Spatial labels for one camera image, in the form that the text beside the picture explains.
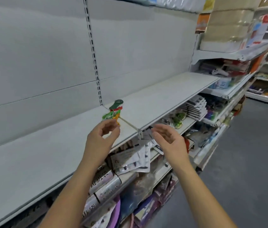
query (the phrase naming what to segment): stacked plastic container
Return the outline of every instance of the stacked plastic container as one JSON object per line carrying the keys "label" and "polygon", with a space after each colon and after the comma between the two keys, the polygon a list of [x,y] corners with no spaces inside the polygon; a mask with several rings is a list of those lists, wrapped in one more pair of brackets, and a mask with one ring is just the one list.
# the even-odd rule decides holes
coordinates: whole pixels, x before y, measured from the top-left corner
{"label": "stacked plastic container", "polygon": [[200,50],[232,53],[246,47],[261,0],[215,0]]}

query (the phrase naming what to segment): concrete floor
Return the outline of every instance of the concrete floor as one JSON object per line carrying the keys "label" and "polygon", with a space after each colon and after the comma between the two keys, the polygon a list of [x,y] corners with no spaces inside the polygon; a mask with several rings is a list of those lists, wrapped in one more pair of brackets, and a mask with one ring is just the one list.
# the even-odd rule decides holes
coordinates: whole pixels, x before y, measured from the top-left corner
{"label": "concrete floor", "polygon": [[[268,227],[268,104],[246,99],[200,177],[238,227]],[[176,188],[147,228],[197,227]]]}

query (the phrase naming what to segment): forearm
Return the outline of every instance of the forearm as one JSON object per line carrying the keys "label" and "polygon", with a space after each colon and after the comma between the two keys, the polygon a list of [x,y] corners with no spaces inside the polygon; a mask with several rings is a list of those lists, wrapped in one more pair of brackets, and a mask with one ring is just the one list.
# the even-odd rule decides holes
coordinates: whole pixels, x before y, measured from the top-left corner
{"label": "forearm", "polygon": [[82,161],[43,219],[40,228],[78,228],[97,168]]}
{"label": "forearm", "polygon": [[200,228],[236,227],[190,163],[175,171]]}

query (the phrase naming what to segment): hand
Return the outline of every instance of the hand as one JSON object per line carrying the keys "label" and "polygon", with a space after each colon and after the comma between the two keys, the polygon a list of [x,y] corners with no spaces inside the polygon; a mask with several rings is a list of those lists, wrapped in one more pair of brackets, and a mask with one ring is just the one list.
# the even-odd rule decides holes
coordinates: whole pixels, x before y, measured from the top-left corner
{"label": "hand", "polygon": [[[107,138],[102,137],[110,131],[112,133]],[[108,119],[100,122],[87,136],[82,161],[85,164],[92,165],[97,170],[108,156],[119,134],[120,128],[116,119]]]}
{"label": "hand", "polygon": [[163,153],[174,170],[190,166],[184,138],[171,126],[156,124],[152,128],[153,138],[163,149]]}

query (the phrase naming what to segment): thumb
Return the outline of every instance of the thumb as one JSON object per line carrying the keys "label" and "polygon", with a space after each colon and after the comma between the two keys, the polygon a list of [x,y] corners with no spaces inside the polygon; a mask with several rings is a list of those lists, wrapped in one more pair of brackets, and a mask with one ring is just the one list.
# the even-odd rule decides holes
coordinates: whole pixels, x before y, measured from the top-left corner
{"label": "thumb", "polygon": [[163,150],[166,150],[170,145],[158,132],[153,132],[153,138]]}
{"label": "thumb", "polygon": [[116,139],[119,137],[120,134],[120,127],[117,126],[112,133],[105,139],[107,144],[110,146],[110,148],[113,146]]}

